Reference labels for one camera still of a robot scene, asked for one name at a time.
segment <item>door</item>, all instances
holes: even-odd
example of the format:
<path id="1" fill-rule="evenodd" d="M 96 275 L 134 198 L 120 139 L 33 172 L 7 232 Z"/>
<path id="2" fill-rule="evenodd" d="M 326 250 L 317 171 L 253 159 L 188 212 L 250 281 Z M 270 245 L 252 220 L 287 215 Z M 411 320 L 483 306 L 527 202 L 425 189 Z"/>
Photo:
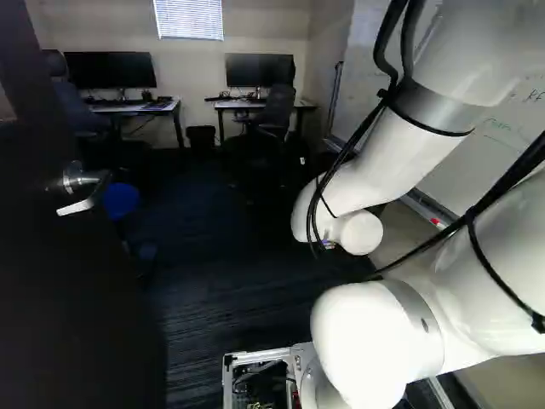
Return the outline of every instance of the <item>door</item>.
<path id="1" fill-rule="evenodd" d="M 23 0 L 0 8 L 0 407 L 161 407 L 154 321 L 103 209 L 57 216 L 74 137 Z"/>

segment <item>black monitor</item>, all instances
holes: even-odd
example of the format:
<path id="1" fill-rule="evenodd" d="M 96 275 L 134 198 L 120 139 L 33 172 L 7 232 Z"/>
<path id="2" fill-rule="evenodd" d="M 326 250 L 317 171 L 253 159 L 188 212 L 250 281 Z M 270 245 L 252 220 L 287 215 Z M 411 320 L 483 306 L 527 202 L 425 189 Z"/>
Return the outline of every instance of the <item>black monitor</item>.
<path id="1" fill-rule="evenodd" d="M 226 54 L 228 87 L 293 84 L 295 64 L 289 54 Z"/>
<path id="2" fill-rule="evenodd" d="M 64 53 L 71 81 L 79 89 L 156 88 L 150 53 Z"/>

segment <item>trash can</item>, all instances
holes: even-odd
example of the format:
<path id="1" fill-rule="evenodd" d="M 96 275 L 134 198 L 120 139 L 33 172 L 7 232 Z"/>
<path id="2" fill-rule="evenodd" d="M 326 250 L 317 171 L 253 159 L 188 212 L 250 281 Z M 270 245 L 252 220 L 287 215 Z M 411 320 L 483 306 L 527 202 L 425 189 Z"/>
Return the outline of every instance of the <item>trash can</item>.
<path id="1" fill-rule="evenodd" d="M 188 126 L 187 139 L 191 142 L 191 152 L 196 158 L 210 158 L 214 154 L 215 126 Z"/>

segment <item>desk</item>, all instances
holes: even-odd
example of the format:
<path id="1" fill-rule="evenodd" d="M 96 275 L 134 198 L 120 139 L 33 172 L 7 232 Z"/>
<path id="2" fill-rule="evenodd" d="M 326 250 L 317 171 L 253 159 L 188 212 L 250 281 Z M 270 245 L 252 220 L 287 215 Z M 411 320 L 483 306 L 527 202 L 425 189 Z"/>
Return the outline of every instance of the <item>desk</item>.
<path id="1" fill-rule="evenodd" d="M 105 107 L 103 105 L 91 105 L 90 110 L 100 115 L 110 116 L 134 116 L 134 115 L 153 115 L 156 117 L 164 117 L 172 115 L 174 121 L 174 128 L 176 131 L 176 139 L 178 140 L 178 146 L 180 149 L 184 147 L 184 139 L 181 133 L 180 124 L 180 98 L 174 98 L 172 102 L 165 108 L 147 109 L 145 106 L 147 102 L 142 102 L 139 105 L 127 105 L 124 107 Z"/>
<path id="2" fill-rule="evenodd" d="M 248 111 L 260 111 L 265 107 L 265 102 L 251 102 L 245 100 L 232 100 L 232 101 L 217 101 L 214 104 L 214 109 L 218 112 L 218 124 L 220 126 L 220 144 L 225 140 L 225 130 L 223 128 L 223 112 L 224 111 L 236 111 L 238 109 L 244 109 Z M 303 115 L 305 112 L 311 112 L 316 109 L 316 106 L 302 100 L 300 98 L 295 100 L 293 109 L 296 112 L 295 120 L 295 134 L 301 136 L 303 128 Z"/>

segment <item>keyboard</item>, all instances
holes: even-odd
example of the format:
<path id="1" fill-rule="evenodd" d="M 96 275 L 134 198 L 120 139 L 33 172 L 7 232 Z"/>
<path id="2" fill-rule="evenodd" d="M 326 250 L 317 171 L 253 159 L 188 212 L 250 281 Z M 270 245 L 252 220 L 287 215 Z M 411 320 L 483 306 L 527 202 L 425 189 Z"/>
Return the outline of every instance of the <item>keyboard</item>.
<path id="1" fill-rule="evenodd" d="M 93 107 L 107 107 L 107 108 L 123 108 L 123 107 L 132 107 L 134 105 L 142 105 L 143 100 L 127 100 L 127 101 L 116 101 L 116 100 L 97 100 L 92 101 L 90 105 Z"/>
<path id="2" fill-rule="evenodd" d="M 161 101 L 161 102 L 154 101 L 145 105 L 144 107 L 142 107 L 142 109 L 164 109 L 168 107 L 171 103 L 172 101 Z"/>
<path id="3" fill-rule="evenodd" d="M 267 102 L 267 98 L 244 98 L 248 102 Z"/>

